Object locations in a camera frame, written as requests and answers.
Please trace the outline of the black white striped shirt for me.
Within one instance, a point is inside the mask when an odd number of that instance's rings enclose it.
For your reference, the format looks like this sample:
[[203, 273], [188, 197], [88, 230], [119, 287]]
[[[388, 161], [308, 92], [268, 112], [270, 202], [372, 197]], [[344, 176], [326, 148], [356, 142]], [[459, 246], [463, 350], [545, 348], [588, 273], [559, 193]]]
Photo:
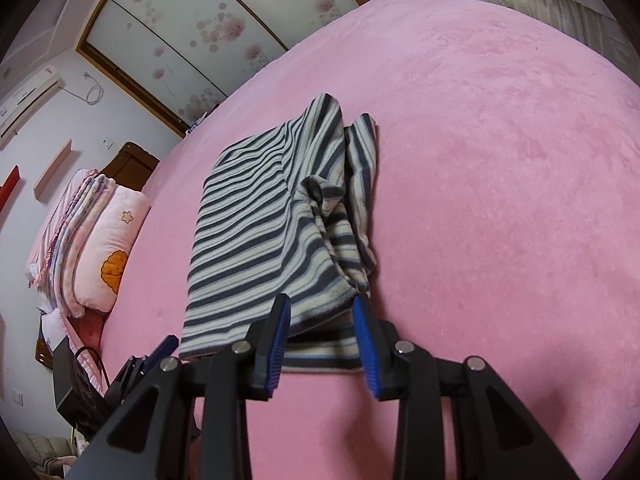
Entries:
[[369, 220], [377, 161], [374, 120], [361, 114], [345, 124], [329, 94], [220, 153], [196, 216], [183, 359], [244, 338], [285, 295], [286, 370], [359, 367], [350, 309], [376, 267]]

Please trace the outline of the folded pink cartoon quilt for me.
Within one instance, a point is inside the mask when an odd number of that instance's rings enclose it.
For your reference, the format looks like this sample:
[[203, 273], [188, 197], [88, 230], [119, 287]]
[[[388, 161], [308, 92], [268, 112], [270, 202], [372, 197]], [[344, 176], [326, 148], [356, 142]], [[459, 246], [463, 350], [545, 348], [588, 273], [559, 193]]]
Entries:
[[78, 258], [73, 293], [81, 307], [102, 313], [113, 309], [129, 254], [150, 208], [143, 193], [116, 186]]

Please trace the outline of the folded pink striped blanket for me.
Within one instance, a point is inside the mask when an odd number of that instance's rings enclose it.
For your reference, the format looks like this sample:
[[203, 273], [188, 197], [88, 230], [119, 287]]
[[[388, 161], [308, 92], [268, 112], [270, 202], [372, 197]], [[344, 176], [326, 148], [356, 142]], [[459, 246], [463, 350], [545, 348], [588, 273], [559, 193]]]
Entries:
[[116, 182], [98, 170], [74, 173], [44, 220], [26, 263], [26, 278], [43, 296], [42, 312], [55, 309], [82, 318], [86, 308], [74, 293], [79, 257], [100, 215], [111, 201]]

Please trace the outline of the dark wooden headboard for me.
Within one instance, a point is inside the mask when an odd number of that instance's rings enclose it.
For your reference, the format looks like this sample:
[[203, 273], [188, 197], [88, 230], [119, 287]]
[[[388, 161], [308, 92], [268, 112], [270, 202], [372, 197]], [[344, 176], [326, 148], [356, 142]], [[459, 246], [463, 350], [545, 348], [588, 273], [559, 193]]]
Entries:
[[126, 142], [101, 172], [118, 185], [141, 191], [159, 163], [138, 144]]

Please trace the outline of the pink bed blanket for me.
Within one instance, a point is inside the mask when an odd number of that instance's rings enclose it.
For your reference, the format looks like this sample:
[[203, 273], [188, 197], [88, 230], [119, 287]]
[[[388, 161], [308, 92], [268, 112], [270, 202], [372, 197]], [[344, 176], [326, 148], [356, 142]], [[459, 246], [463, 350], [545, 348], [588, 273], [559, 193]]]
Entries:
[[503, 6], [371, 0], [226, 99], [145, 185], [107, 371], [181, 332], [220, 152], [321, 93], [378, 127], [378, 313], [434, 356], [482, 356], [576, 472], [602, 478], [639, 421], [639, 89]]

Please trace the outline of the floral sliding wardrobe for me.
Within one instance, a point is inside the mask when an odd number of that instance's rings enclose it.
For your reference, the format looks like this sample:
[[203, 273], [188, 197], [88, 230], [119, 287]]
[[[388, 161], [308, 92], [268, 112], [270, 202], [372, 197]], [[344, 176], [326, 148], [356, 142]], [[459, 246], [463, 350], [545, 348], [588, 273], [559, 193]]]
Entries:
[[364, 0], [99, 0], [77, 51], [178, 136]]

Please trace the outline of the pink wall shelf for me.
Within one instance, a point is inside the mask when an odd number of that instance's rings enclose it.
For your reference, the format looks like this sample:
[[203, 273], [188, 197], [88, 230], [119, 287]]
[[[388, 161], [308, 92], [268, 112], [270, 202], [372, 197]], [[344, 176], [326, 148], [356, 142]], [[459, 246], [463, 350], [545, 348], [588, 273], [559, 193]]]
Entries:
[[56, 154], [48, 162], [47, 167], [42, 170], [42, 173], [32, 186], [32, 195], [35, 200], [40, 200], [42, 193], [53, 179], [56, 172], [60, 169], [65, 159], [72, 152], [73, 141], [67, 139]]

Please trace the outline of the red wall shelf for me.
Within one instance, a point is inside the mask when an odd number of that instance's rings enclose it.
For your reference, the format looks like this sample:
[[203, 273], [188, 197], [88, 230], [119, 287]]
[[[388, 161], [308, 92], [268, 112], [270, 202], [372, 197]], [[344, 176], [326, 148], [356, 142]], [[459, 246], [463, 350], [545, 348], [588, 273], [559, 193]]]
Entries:
[[0, 186], [0, 211], [2, 211], [4, 206], [6, 206], [6, 202], [11, 197], [14, 188], [20, 180], [20, 168], [18, 168], [18, 166], [14, 166], [6, 177], [6, 180], [4, 180], [4, 183]]

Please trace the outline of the white wall air conditioner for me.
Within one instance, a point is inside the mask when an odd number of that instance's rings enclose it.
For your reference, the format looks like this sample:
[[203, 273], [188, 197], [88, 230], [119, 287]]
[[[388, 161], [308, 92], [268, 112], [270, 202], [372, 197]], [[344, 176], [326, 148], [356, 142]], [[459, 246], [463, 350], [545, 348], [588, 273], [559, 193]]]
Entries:
[[61, 88], [61, 75], [53, 65], [43, 67], [17, 87], [1, 103], [0, 148], [4, 148], [29, 117]]

